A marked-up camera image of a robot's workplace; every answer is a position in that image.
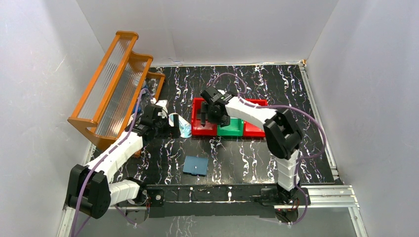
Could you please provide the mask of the blue card holder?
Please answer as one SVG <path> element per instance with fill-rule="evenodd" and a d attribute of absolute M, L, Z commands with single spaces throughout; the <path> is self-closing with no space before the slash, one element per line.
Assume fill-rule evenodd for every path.
<path fill-rule="evenodd" d="M 186 156 L 183 173 L 193 176 L 206 176 L 208 172 L 208 158 Z"/>

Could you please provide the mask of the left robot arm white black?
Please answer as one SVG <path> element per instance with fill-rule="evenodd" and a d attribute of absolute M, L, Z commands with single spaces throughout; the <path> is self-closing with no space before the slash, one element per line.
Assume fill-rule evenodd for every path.
<path fill-rule="evenodd" d="M 121 136 L 99 157 L 71 169 L 65 204 L 95 219 L 120 202 L 146 204 L 151 198 L 145 183 L 133 177 L 116 183 L 111 179 L 147 143 L 179 136 L 179 119 L 178 116 L 169 119 L 167 100 L 146 105 L 142 114 L 135 115 Z"/>

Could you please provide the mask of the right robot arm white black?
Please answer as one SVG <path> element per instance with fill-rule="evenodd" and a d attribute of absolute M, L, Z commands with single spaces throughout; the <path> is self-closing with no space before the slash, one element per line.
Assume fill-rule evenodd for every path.
<path fill-rule="evenodd" d="M 227 126 L 235 117 L 262 129 L 267 147 L 278 170 L 277 190 L 271 197 L 278 203 L 292 204 L 298 197 L 300 188 L 297 171 L 299 147 L 302 131 L 290 109 L 275 109 L 245 100 L 237 93 L 223 92 L 210 86 L 203 90 L 201 97 L 201 125 L 207 122 Z"/>

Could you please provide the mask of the white blue bottle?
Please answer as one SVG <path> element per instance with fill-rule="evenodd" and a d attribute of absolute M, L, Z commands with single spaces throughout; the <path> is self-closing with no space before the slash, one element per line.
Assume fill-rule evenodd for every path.
<path fill-rule="evenodd" d="M 178 116 L 180 137 L 181 138 L 190 138 L 192 136 L 192 126 L 186 119 L 184 119 L 178 113 L 169 114 L 170 125 L 174 125 L 174 117 L 175 116 Z"/>

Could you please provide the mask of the green bin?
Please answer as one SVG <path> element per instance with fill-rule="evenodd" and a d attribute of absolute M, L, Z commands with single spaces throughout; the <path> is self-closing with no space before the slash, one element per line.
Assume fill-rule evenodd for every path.
<path fill-rule="evenodd" d="M 244 121 L 239 118 L 231 118 L 228 126 L 217 126 L 217 136 L 242 137 L 244 133 Z"/>

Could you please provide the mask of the right red bin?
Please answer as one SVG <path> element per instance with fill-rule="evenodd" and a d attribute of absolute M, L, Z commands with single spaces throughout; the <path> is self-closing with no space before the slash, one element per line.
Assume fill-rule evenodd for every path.
<path fill-rule="evenodd" d="M 251 102 L 253 104 L 257 104 L 260 106 L 267 106 L 267 100 L 265 99 L 246 99 L 248 102 Z M 265 133 L 263 131 L 263 129 L 260 129 L 259 127 L 245 121 L 244 122 L 244 131 L 243 131 L 243 136 L 248 138 L 264 138 L 265 137 Z"/>

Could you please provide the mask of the orange wooden rack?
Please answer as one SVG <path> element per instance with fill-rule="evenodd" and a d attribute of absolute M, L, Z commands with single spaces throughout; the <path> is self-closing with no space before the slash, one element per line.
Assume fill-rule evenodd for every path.
<path fill-rule="evenodd" d="M 133 51 L 136 32 L 117 31 L 68 122 L 96 148 L 109 148 L 129 124 L 148 79 L 157 82 L 158 99 L 166 76 L 150 72 L 153 56 Z"/>

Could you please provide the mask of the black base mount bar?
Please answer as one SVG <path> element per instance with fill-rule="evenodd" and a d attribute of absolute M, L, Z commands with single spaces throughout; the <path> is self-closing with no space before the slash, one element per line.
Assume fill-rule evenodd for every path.
<path fill-rule="evenodd" d="M 149 185 L 152 218 L 172 216 L 259 216 L 283 213 L 297 219 L 311 204 L 306 188 L 285 191 L 276 184 Z"/>

